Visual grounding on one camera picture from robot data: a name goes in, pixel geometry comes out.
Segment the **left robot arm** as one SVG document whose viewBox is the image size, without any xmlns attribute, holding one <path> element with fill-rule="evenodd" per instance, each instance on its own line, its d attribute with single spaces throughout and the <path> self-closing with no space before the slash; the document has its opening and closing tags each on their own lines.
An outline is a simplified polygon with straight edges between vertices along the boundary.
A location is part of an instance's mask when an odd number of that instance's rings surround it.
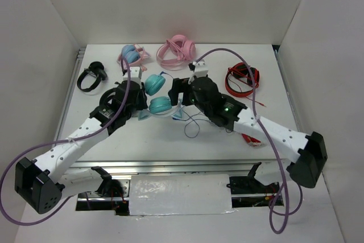
<svg viewBox="0 0 364 243">
<path fill-rule="evenodd" d="M 132 115 L 147 108 L 144 83 L 123 81 L 112 89 L 113 98 L 97 106 L 84 123 L 62 144 L 33 160 L 20 159 L 15 166 L 15 191 L 39 214 L 49 212 L 63 198 L 83 192 L 109 196 L 116 181 L 102 167 L 67 174 L 66 171 L 93 146 L 102 142 Z"/>
</svg>

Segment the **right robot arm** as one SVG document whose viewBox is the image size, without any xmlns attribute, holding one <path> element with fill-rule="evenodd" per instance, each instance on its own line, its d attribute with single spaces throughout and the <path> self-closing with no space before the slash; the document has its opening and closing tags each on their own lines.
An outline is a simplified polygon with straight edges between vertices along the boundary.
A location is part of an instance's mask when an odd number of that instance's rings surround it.
<svg viewBox="0 0 364 243">
<path fill-rule="evenodd" d="M 177 104 L 180 94 L 182 105 L 194 105 L 218 127 L 272 145 L 283 156 L 282 167 L 289 178 L 302 187 L 315 188 L 328 159 L 321 134 L 294 131 L 255 114 L 245 104 L 220 93 L 217 84 L 207 76 L 193 81 L 174 79 L 168 92 L 172 105 Z"/>
</svg>

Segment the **red white headphones under arm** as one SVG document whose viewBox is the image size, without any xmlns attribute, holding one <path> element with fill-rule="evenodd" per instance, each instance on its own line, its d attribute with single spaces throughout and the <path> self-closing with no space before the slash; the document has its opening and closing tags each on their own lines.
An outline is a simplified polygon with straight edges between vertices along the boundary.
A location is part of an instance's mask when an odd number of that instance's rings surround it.
<svg viewBox="0 0 364 243">
<path fill-rule="evenodd" d="M 260 146 L 262 143 L 261 141 L 249 136 L 249 135 L 246 135 L 246 134 L 242 134 L 242 138 L 245 140 L 245 142 L 252 146 L 252 147 L 258 147 Z"/>
</svg>

